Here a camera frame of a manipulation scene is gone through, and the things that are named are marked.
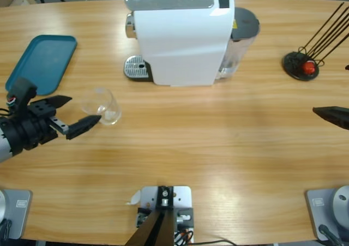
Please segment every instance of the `white coffee machine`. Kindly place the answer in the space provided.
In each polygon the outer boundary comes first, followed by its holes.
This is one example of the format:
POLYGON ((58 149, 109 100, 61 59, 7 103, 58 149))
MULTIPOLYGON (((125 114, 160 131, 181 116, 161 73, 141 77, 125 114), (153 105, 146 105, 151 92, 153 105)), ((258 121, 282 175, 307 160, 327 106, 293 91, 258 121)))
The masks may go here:
POLYGON ((234 0, 125 0, 125 3, 131 10, 126 34, 138 40, 141 52, 126 60, 124 72, 128 78, 157 85, 211 85, 216 78, 227 77, 220 75, 227 71, 225 65, 237 65, 229 62, 234 52, 230 50, 226 56, 227 49, 231 49, 228 45, 234 41, 234 0))

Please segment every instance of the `clear glass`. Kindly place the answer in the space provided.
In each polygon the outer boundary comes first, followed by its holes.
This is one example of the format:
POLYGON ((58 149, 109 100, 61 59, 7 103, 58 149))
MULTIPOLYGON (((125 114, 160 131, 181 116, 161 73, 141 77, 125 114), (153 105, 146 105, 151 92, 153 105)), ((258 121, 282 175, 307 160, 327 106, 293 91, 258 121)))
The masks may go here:
POLYGON ((89 115, 101 115, 104 125, 115 124, 121 118, 121 108, 110 90, 99 87, 86 91, 81 101, 82 110, 89 115))

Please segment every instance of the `coffee machine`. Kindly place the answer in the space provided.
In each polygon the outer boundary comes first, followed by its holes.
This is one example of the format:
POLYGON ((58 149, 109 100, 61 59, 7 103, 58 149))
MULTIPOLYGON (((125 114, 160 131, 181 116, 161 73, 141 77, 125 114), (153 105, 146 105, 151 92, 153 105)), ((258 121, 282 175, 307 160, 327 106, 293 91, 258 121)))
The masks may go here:
POLYGON ((137 39, 141 54, 126 60, 124 73, 135 81, 169 86, 212 85, 216 79, 235 72, 259 32, 255 15, 235 8, 234 0, 125 3, 131 10, 126 35, 137 39), (234 19, 236 12, 239 19, 234 19))

